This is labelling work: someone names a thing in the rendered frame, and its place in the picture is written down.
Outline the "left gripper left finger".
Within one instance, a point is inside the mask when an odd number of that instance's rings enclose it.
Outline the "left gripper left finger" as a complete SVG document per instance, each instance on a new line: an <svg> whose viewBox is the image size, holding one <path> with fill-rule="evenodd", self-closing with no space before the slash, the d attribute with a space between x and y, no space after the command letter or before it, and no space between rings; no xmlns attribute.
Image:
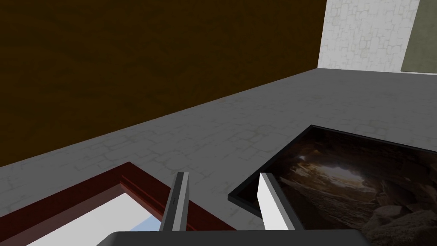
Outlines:
<svg viewBox="0 0 437 246"><path fill-rule="evenodd" d="M178 172L171 186L160 231L185 231L189 204L189 173Z"/></svg>

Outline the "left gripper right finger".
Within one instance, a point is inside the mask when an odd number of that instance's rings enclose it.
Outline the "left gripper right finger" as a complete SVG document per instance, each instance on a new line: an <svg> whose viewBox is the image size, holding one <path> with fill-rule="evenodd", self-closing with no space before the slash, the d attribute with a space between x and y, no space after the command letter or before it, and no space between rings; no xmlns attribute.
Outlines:
<svg viewBox="0 0 437 246"><path fill-rule="evenodd" d="M266 230L304 229L272 173L259 174L257 199Z"/></svg>

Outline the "black framed cave picture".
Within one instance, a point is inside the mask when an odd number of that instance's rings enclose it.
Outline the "black framed cave picture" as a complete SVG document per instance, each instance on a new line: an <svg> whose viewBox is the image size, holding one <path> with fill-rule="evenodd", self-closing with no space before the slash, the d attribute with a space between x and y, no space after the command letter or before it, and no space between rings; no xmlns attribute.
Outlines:
<svg viewBox="0 0 437 246"><path fill-rule="evenodd" d="M437 152L311 125L228 194L261 217L271 173L306 229L356 229L372 246L437 246Z"/></svg>

